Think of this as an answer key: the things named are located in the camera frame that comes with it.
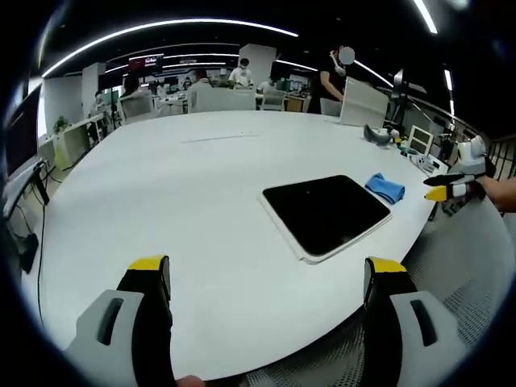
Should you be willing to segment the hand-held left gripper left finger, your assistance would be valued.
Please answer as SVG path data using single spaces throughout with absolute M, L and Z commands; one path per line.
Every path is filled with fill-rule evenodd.
M 65 351 L 93 386 L 174 386 L 169 257 L 133 262 L 80 315 Z

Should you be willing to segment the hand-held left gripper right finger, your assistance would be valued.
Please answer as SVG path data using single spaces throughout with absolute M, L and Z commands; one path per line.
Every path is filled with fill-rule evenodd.
M 366 258 L 362 385 L 439 386 L 459 362 L 456 317 L 403 265 Z

